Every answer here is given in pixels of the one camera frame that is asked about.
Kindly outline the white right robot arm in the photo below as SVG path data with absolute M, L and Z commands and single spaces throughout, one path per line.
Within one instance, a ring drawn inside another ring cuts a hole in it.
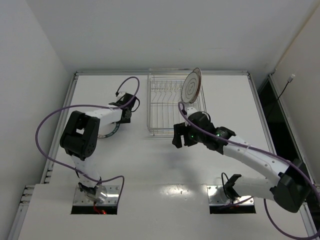
M 176 148 L 201 143 L 263 175 L 263 178 L 252 178 L 233 174 L 216 191 L 214 196 L 218 204 L 251 196 L 272 200 L 288 212 L 298 212 L 311 192 L 311 186 L 303 177 L 307 169 L 302 160 L 287 163 L 253 150 L 234 131 L 224 126 L 215 127 L 210 117 L 193 107 L 187 109 L 187 117 L 187 121 L 173 126 L 172 144 Z

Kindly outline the green rimmed plate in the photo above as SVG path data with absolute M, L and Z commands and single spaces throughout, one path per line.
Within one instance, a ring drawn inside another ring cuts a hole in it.
M 109 124 L 101 124 L 98 130 L 98 139 L 107 139 L 112 137 L 120 128 L 118 122 L 113 122 Z

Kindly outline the white plate with black rim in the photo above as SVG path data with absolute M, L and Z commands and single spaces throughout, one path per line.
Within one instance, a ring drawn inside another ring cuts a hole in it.
M 182 90 L 181 90 L 181 100 L 185 104 L 192 104 L 193 97 L 196 93 L 198 87 L 198 78 L 195 72 L 191 72 L 185 79 Z

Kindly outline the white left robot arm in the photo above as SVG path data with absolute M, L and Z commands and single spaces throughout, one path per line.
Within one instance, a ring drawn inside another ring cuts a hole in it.
M 79 190 L 92 201 L 102 202 L 107 189 L 97 171 L 94 151 L 99 139 L 113 136 L 121 124 L 131 122 L 135 104 L 140 100 L 127 92 L 116 93 L 117 99 L 107 108 L 94 111 L 73 111 L 60 138 L 60 146 L 71 157 L 79 178 Z

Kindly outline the orange sunburst pattern plate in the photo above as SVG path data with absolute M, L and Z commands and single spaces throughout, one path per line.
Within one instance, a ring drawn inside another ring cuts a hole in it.
M 193 99 L 192 101 L 195 102 L 196 99 L 198 98 L 199 96 L 199 93 L 200 93 L 200 90 L 201 90 L 201 85 L 202 85 L 202 71 L 200 68 L 196 67 L 194 70 L 193 70 L 194 73 L 196 73 L 197 75 L 197 89 L 196 89 L 196 92 L 193 96 Z

